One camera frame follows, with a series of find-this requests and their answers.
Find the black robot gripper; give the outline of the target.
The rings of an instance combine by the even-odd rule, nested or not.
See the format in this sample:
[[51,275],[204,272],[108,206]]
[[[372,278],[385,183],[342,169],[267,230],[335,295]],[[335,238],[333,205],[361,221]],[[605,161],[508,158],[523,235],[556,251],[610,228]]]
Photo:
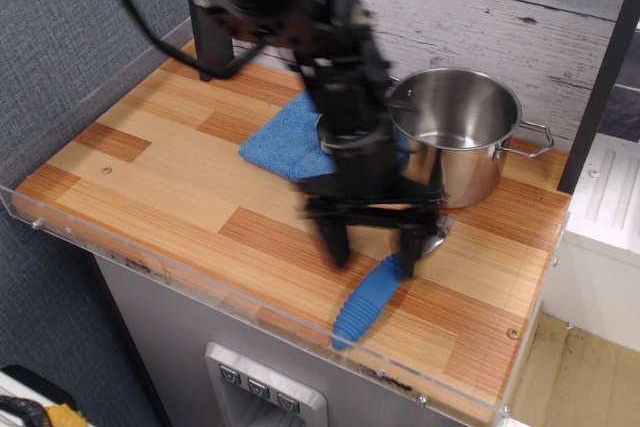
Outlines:
[[408,154],[391,136],[372,142],[340,139],[329,147],[335,170],[303,178],[297,187],[308,196],[306,210],[324,244],[324,255],[337,267],[350,257],[349,226],[370,226],[400,232],[400,266],[414,275],[425,237],[439,233],[440,189],[408,179],[400,164]]

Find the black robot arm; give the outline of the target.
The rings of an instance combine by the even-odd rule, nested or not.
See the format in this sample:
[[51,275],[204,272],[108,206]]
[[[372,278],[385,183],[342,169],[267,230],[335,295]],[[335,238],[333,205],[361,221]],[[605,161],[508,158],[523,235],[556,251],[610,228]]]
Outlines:
[[359,0],[196,0],[209,21],[232,38],[291,52],[320,116],[320,131],[334,165],[330,174],[298,182],[338,265],[349,258],[347,229],[396,229],[400,264],[414,272],[426,240],[438,230],[441,196],[405,178],[392,114],[388,62],[374,40]]

